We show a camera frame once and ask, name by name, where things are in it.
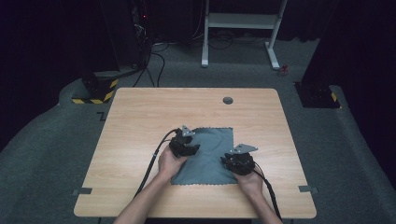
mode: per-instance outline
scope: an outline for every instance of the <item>forearm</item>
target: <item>forearm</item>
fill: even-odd
[[[247,195],[262,224],[282,223],[261,193]]]
[[[122,210],[114,223],[144,223],[150,207],[154,205],[169,180],[170,178],[164,175],[156,175],[152,181]]]

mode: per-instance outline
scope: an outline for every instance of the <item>gray carpet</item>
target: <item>gray carpet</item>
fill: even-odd
[[[294,223],[396,223],[395,190],[365,144],[342,90],[331,86],[340,109],[300,103],[293,82],[301,80],[317,43],[276,41],[277,58],[289,66],[285,77],[272,70],[262,42],[210,49],[208,68],[201,68],[201,47],[170,45],[159,52],[166,60],[160,87],[276,89],[308,184],[319,191],[313,195],[318,215]],[[152,55],[148,68],[155,80],[161,66],[161,58]],[[131,87],[136,79],[123,77],[117,88]],[[0,223],[97,223],[74,215],[77,197],[71,194],[82,185],[104,126],[97,112],[107,113],[111,102],[72,104],[78,82],[66,86],[60,103],[26,125],[0,154]],[[136,86],[151,86],[147,73]]]

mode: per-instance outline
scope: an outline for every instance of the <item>electrical cable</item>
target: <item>electrical cable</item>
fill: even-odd
[[[152,154],[151,161],[150,161],[150,163],[149,163],[149,165],[148,165],[148,169],[147,169],[147,171],[146,171],[146,174],[145,174],[145,176],[143,177],[142,183],[140,184],[139,189],[137,189],[137,192],[136,192],[136,194],[134,195],[134,197],[136,197],[136,195],[137,195],[138,193],[140,193],[140,191],[142,191],[143,187],[145,187],[146,181],[147,181],[148,178],[149,178],[149,173],[151,172],[151,168],[152,168],[152,166],[154,165],[154,162],[155,162],[155,159],[157,158],[158,152],[160,151],[160,147],[161,147],[161,146],[163,145],[163,143],[166,141],[166,138],[169,136],[169,134],[171,134],[171,133],[176,133],[176,132],[177,132],[177,129],[174,129],[174,130],[170,131],[169,133],[167,133],[167,134],[163,137],[163,140],[160,142],[160,144],[157,146],[157,149],[155,149],[154,154]]]
[[[135,87],[137,82],[139,82],[139,79],[142,77],[143,73],[146,71],[146,67],[144,69],[142,69],[142,72],[139,74],[139,77],[137,78],[136,82],[134,83],[134,85],[132,87]]]
[[[228,31],[224,31],[223,34],[216,34],[214,32],[211,32],[211,34],[218,40],[218,41],[228,41],[233,39],[233,34],[228,32]]]
[[[211,44],[207,44],[210,48],[212,49],[227,49],[229,48],[232,44],[233,44],[233,37],[231,35],[215,35],[212,33],[212,35],[215,37],[216,40],[218,40],[219,42],[225,42],[225,41],[230,41],[229,44],[223,48],[218,48],[218,47],[214,47]]]
[[[264,181],[265,185],[266,185],[267,188],[268,188],[268,191],[270,192],[271,201],[272,201],[272,203],[273,203],[275,213],[276,213],[277,217],[279,217],[279,219],[282,220],[282,217],[280,216],[280,213],[279,213],[279,208],[277,207],[276,196],[275,196],[274,190],[273,190],[273,188],[272,188],[270,182],[265,178],[264,172],[262,171],[262,168],[260,167],[260,165],[257,164],[257,162],[254,162],[254,163],[259,167],[259,169],[260,169],[260,171],[261,171],[261,174],[260,174],[259,172],[257,172],[256,170],[254,170],[254,169],[253,169],[252,171],[253,171],[254,173],[256,173],[256,175],[258,175],[259,177],[261,177],[262,180]]]
[[[199,27],[201,26],[202,14],[204,14],[204,0],[201,1],[201,14],[199,16],[199,22],[198,22],[197,29],[195,30],[195,33],[192,35],[192,39],[194,39],[194,37],[198,33]]]
[[[149,80],[151,81],[151,85],[152,85],[152,87],[155,87],[154,80],[152,79],[152,76],[151,76],[151,73],[150,73],[150,71],[149,71],[149,68],[148,68],[148,67],[146,68],[146,71],[148,72],[148,77],[149,77]]]
[[[202,37],[203,35],[205,35],[205,34],[200,34],[200,35],[194,37],[192,40],[197,40],[197,39],[199,39],[200,37]]]
[[[164,51],[164,50],[168,49],[169,46],[170,46],[169,42],[155,43],[155,44],[152,45],[152,47],[154,47],[154,46],[160,46],[160,45],[164,45],[164,44],[166,44],[166,47],[165,47],[165,48],[163,48],[163,49],[157,49],[157,50],[152,50],[151,52],[161,52],[161,51]]]
[[[158,54],[158,53],[152,52],[152,54],[157,55],[158,57],[160,57],[163,60],[163,67],[161,68],[161,71],[158,74],[158,78],[157,78],[157,87],[160,87],[161,74],[163,73],[163,68],[165,67],[165,58],[161,54]]]

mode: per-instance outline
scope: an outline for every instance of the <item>white metal stand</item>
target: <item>white metal stand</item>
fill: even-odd
[[[209,27],[223,27],[223,28],[248,28],[248,29],[265,29],[273,30],[270,42],[265,42],[268,56],[271,61],[273,69],[278,70],[279,63],[277,62],[274,53],[274,43],[276,35],[282,22],[283,12],[288,0],[282,0],[280,10],[277,15],[258,15],[258,14],[230,14],[230,13],[209,13],[209,0],[206,0],[205,9],[205,34],[204,45],[202,50],[202,67],[209,66],[208,60],[208,36]]]

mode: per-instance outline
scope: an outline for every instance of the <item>gray cloth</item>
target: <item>gray cloth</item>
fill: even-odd
[[[236,184],[233,173],[221,163],[220,157],[233,149],[232,128],[198,128],[193,130],[190,145],[201,145],[175,175],[173,185],[224,185]]]

